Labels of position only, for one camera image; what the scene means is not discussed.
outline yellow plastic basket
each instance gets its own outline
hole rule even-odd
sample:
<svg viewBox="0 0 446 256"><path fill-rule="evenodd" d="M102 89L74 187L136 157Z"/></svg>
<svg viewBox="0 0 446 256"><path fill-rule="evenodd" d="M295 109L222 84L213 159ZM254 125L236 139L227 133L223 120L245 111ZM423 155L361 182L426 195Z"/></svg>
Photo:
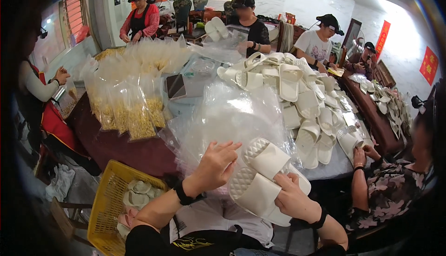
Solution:
<svg viewBox="0 0 446 256"><path fill-rule="evenodd" d="M100 252L107 256L124 256L125 243L116 226L122 213L122 199L128 183L133 180L149 182L152 186L167 191L163 181L128 167L115 160L108 162L96 192L88 224L87 238Z"/></svg>

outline red apron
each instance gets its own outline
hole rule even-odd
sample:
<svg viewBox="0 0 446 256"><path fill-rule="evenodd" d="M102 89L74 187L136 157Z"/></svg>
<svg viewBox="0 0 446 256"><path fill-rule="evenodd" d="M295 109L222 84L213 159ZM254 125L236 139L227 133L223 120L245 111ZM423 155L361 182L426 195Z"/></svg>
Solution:
<svg viewBox="0 0 446 256"><path fill-rule="evenodd" d="M37 67L31 65L33 70L38 73L40 81L43 85L46 85L45 75L43 72L39 72ZM44 109L41 120L41 130L47 134L51 134L56 137L65 146L72 149L76 153L82 156L87 154L84 147L81 145L73 131L66 125L58 109L54 106L53 102L49 100L44 103Z"/></svg>

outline red shirt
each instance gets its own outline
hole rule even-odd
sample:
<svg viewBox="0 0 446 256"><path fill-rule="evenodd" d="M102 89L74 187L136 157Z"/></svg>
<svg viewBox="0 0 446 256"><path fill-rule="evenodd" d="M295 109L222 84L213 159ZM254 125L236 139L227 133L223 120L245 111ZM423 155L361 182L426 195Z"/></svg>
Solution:
<svg viewBox="0 0 446 256"><path fill-rule="evenodd" d="M147 13L145 14L145 29L139 32L143 32L144 36L150 37L155 34L155 32L158 30L158 26L160 25L160 12L158 10L158 7L154 4L148 5ZM135 13L135 18L141 18L144 14L144 11L140 14L138 14L138 9L136 8L137 12ZM124 24L122 25L122 28L119 33L119 37L122 38L123 35L128 35L128 32L130 31L130 19L133 15L134 10L130 12L130 14L127 16L127 19L125 20Z"/></svg>

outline black wristband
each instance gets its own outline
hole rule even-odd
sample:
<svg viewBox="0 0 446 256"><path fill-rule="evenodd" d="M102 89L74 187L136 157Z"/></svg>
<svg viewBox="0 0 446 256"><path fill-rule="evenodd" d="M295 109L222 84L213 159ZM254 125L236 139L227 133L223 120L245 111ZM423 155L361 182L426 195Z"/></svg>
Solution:
<svg viewBox="0 0 446 256"><path fill-rule="evenodd" d="M192 197L186 196L186 193L184 193L184 189L183 189L183 180L179 180L177 182L177 184L174 187L174 190L176 191L177 196L180 199L180 204L182 204L183 206L190 205L192 203L198 202L205 198L205 196L203 194L198 195L197 198L195 198L195 199Z"/></svg>
<svg viewBox="0 0 446 256"><path fill-rule="evenodd" d="M364 166L358 166L354 169L353 172L356 172L356 170L363 170L364 171Z"/></svg>
<svg viewBox="0 0 446 256"><path fill-rule="evenodd" d="M318 229L322 228L322 226L324 226L325 219L327 218L328 212L322 206L321 206L321 209L322 209L322 213L321 213L321 218L319 219L319 221L309 225L310 228L312 228L314 230L318 230Z"/></svg>

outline black shirt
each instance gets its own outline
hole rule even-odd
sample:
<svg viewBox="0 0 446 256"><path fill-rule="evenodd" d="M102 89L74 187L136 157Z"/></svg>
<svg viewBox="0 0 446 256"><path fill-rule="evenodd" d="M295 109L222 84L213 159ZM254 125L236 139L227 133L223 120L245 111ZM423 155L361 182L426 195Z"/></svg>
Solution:
<svg viewBox="0 0 446 256"><path fill-rule="evenodd" d="M125 256L229 256L237 248L264 250L259 241L247 235L237 238L235 232L207 230L187 234L171 244L150 226L139 225L132 229L125 242ZM342 246L324 247L312 256L344 256Z"/></svg>
<svg viewBox="0 0 446 256"><path fill-rule="evenodd" d="M229 23L232 25L243 26L242 24L240 24L238 16L232 16L231 21ZM264 44L264 45L270 44L268 28L259 19L257 19L252 25L243 27L249 28L248 41L254 41L258 44ZM246 49L246 56L249 57L255 52L257 51L249 47Z"/></svg>

